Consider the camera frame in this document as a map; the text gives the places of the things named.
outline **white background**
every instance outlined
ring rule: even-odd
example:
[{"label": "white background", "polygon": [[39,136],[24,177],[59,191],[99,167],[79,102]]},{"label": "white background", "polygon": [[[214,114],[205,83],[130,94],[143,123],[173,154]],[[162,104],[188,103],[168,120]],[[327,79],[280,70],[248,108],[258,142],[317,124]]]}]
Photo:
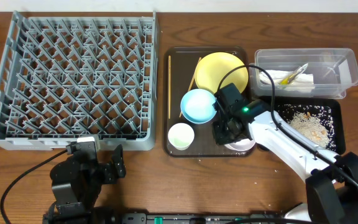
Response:
[{"label": "white background", "polygon": [[358,12],[358,0],[0,0],[0,11]]}]

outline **light blue bowl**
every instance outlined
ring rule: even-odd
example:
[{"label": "light blue bowl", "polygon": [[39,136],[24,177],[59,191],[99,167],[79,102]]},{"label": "light blue bowl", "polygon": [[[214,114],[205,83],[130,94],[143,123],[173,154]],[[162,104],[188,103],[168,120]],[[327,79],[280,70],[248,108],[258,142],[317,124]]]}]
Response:
[{"label": "light blue bowl", "polygon": [[203,124],[216,115],[213,106],[215,101],[215,96],[206,90],[191,90],[181,99],[180,110],[188,121],[194,124]]}]

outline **yellow bowl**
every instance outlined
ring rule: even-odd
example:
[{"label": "yellow bowl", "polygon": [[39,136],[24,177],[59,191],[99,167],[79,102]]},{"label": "yellow bowl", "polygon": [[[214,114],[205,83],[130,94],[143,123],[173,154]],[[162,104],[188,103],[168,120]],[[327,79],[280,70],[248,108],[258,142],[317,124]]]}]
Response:
[{"label": "yellow bowl", "polygon": [[[197,64],[195,72],[195,81],[197,87],[216,93],[219,82],[233,68],[244,65],[236,56],[217,52],[205,56]],[[237,89],[242,93],[248,84],[248,71],[246,68],[240,68],[231,73],[222,83],[222,87],[234,83]]]}]

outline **gray dish rack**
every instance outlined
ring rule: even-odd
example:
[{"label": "gray dish rack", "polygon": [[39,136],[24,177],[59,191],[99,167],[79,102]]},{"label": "gray dish rack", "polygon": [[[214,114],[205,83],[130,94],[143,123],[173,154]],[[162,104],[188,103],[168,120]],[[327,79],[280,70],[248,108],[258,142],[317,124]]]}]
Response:
[{"label": "gray dish rack", "polygon": [[158,21],[13,13],[0,64],[0,146],[51,150],[97,134],[103,149],[155,144]]}]

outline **chopstick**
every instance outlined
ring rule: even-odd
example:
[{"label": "chopstick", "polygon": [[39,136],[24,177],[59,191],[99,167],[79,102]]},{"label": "chopstick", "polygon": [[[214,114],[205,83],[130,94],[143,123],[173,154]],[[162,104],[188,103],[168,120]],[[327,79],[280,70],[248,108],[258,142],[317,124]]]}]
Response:
[{"label": "chopstick", "polygon": [[196,75],[196,70],[194,69],[193,77],[191,78],[190,86],[189,86],[189,89],[187,90],[187,92],[189,92],[191,90],[191,87],[193,86],[195,75]]},{"label": "chopstick", "polygon": [[168,119],[171,119],[171,55],[168,56]]}]

